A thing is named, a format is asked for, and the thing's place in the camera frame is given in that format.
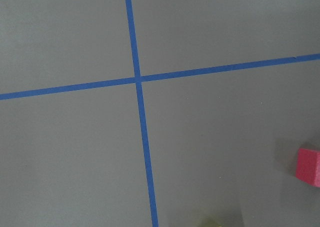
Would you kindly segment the red foam block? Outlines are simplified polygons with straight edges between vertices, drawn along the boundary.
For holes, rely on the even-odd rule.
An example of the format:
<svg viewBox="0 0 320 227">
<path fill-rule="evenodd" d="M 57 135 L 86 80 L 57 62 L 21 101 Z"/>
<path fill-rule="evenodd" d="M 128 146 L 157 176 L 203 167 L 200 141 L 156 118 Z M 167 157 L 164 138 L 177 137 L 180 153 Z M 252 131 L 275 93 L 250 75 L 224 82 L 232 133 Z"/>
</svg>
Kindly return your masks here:
<svg viewBox="0 0 320 227">
<path fill-rule="evenodd" d="M 320 187 L 320 151 L 300 148 L 295 177 L 313 187 Z"/>
</svg>

